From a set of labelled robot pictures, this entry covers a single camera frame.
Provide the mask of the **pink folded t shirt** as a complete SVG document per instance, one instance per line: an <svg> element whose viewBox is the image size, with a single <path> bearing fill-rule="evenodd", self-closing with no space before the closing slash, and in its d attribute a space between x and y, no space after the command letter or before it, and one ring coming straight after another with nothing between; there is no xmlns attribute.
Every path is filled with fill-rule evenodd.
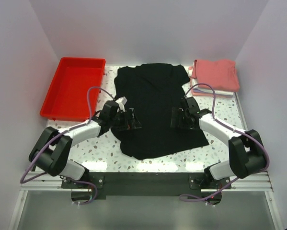
<svg viewBox="0 0 287 230"><path fill-rule="evenodd" d="M200 83L200 88L207 89L207 86L202 85L204 83L214 90L238 92L240 89L236 62L228 59L218 61L196 59L191 78Z"/></svg>

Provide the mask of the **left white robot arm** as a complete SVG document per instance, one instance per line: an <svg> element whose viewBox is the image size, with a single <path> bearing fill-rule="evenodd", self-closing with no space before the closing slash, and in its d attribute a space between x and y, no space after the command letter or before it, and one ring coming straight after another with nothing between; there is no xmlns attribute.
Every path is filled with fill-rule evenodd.
<svg viewBox="0 0 287 230"><path fill-rule="evenodd" d="M101 111L80 124L63 129L47 127L31 151L29 161L51 176L68 177L78 188L86 187L89 170L69 160L70 149L102 136L111 128L118 131L141 128L134 108L125 109L124 100L107 101Z"/></svg>

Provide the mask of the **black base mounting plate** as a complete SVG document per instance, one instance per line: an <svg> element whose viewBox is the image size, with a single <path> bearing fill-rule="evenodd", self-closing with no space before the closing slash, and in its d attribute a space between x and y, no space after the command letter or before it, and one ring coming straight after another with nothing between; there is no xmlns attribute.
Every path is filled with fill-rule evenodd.
<svg viewBox="0 0 287 230"><path fill-rule="evenodd" d="M109 196L172 196L185 200L207 197L218 204L220 189L231 188L230 178L207 179L203 172L89 172L79 181L65 176L61 187L70 189L72 201L105 200Z"/></svg>

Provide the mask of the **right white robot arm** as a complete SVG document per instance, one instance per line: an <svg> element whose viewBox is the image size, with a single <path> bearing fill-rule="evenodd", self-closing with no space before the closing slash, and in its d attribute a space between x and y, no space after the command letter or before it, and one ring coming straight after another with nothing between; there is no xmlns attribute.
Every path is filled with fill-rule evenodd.
<svg viewBox="0 0 287 230"><path fill-rule="evenodd" d="M193 97L183 98L180 107L172 109L171 127L185 130L205 131L229 149L229 159L204 169L201 183L215 188L220 180L231 176L244 179L249 175L265 171L269 157L259 133L245 131L215 117L212 110L200 109Z"/></svg>

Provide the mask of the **red plastic tray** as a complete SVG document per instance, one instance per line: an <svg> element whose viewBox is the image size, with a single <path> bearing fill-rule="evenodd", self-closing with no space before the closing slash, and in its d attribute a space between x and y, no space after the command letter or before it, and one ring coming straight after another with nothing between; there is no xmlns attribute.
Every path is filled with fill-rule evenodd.
<svg viewBox="0 0 287 230"><path fill-rule="evenodd" d="M61 58L40 116L60 121L81 122L89 118L87 91L100 87L106 61L103 58Z"/></svg>

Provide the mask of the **black t shirt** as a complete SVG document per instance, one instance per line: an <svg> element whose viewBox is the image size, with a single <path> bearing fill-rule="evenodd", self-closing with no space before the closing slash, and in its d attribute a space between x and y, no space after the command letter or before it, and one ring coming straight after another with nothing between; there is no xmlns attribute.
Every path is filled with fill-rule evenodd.
<svg viewBox="0 0 287 230"><path fill-rule="evenodd" d="M138 160L153 159L209 145L201 130L171 128L172 109L180 106L190 78L182 65L142 64L122 67L114 79L116 98L126 97L142 127L118 131L121 152Z"/></svg>

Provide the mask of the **lavender folded t shirt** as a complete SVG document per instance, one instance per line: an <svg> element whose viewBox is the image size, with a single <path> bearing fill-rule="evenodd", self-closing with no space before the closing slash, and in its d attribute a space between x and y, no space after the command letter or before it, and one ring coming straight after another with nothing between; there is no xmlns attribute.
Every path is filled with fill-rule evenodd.
<svg viewBox="0 0 287 230"><path fill-rule="evenodd" d="M209 89L201 89L201 88L195 88L193 90L193 92L196 92L196 93L209 93L209 94L213 94L213 91L212 90L209 90ZM227 91L221 91L221 90L215 90L215 94L216 95L220 95L220 96L233 96L234 95L234 92L227 92Z"/></svg>

